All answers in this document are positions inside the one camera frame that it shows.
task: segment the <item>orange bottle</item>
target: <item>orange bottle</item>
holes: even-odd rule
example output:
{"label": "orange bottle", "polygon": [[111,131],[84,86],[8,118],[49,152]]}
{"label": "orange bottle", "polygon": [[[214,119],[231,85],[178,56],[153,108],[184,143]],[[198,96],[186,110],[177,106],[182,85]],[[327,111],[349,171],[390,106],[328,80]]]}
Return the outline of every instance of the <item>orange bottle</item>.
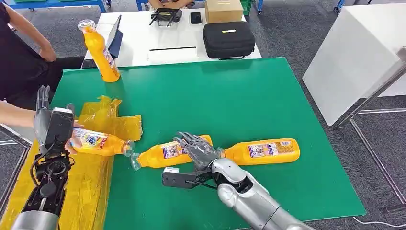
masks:
{"label": "orange bottle", "polygon": [[[200,137],[213,145],[209,135],[201,135]],[[131,156],[131,163],[135,170],[141,167],[162,168],[191,161],[185,150],[176,141],[155,145],[141,154],[135,153]]]}
{"label": "orange bottle", "polygon": [[299,145],[292,138],[241,142],[219,151],[220,157],[238,165],[287,163],[300,156]]}
{"label": "orange bottle", "polygon": [[85,44],[93,57],[97,68],[105,82],[115,82],[120,78],[118,68],[106,48],[104,38],[96,31],[94,21],[90,19],[82,20],[78,28],[83,32]]}
{"label": "orange bottle", "polygon": [[73,135],[80,139],[81,147],[72,147],[80,153],[97,154],[110,157],[123,154],[126,157],[133,155],[134,142],[124,141],[118,137],[101,132],[90,131],[83,128],[73,128]]}

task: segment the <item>black zipper case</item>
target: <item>black zipper case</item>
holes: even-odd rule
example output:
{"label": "black zipper case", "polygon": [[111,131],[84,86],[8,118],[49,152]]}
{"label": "black zipper case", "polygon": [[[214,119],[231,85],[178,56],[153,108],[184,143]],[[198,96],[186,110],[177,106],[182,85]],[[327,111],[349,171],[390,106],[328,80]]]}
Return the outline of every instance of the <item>black zipper case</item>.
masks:
{"label": "black zipper case", "polygon": [[255,38],[247,22],[204,25],[203,41],[209,58],[244,58],[254,51]]}

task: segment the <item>bottle cap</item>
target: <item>bottle cap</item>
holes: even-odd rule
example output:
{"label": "bottle cap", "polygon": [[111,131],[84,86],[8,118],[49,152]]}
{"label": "bottle cap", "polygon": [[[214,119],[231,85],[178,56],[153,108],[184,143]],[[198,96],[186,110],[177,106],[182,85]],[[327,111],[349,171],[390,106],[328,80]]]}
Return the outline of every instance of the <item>bottle cap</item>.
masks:
{"label": "bottle cap", "polygon": [[132,156],[134,154],[134,148],[135,148],[134,142],[128,140],[123,144],[123,148],[121,149],[122,154],[126,157]]}
{"label": "bottle cap", "polygon": [[140,163],[138,162],[137,158],[139,157],[139,153],[133,153],[130,156],[130,162],[131,162],[131,166],[133,167],[134,170],[139,170],[141,168]]}
{"label": "bottle cap", "polygon": [[226,157],[226,151],[223,148],[218,147],[216,152],[217,152],[219,158]]}
{"label": "bottle cap", "polygon": [[95,30],[96,23],[93,20],[85,19],[79,22],[78,28],[84,33],[89,33]]}

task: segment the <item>green table mat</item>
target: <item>green table mat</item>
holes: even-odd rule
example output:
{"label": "green table mat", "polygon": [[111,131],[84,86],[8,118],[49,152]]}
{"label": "green table mat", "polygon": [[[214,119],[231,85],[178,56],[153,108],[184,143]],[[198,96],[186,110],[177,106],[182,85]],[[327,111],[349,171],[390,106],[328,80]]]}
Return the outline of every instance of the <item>green table mat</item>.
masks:
{"label": "green table mat", "polygon": [[[229,60],[120,69],[105,83],[96,69],[65,72],[52,105],[100,95],[122,99],[120,116],[142,115],[137,152],[171,141],[176,131],[208,134],[215,147],[294,138],[292,163],[245,166],[272,197],[300,220],[365,214],[337,156],[285,58]],[[179,166],[181,172],[193,164]],[[105,229],[229,230],[248,227],[217,192],[163,187],[163,169],[134,171],[114,157]]]}

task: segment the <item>yellow plastic bag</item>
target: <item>yellow plastic bag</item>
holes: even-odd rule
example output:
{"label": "yellow plastic bag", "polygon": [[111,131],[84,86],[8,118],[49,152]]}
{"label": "yellow plastic bag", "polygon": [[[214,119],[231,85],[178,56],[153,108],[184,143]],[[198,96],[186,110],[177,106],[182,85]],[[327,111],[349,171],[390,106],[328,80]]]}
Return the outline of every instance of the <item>yellow plastic bag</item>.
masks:
{"label": "yellow plastic bag", "polygon": [[[28,153],[16,185],[9,197],[7,208],[0,222],[0,229],[10,229],[23,209],[34,184],[30,166],[38,154],[38,142]],[[109,198],[113,157],[78,154],[71,155],[75,165],[69,171],[67,193],[59,225],[69,230],[102,230]]]}
{"label": "yellow plastic bag", "polygon": [[109,133],[121,140],[140,140],[141,115],[117,117],[122,100],[100,96],[98,102],[85,102],[78,122],[85,129]]}

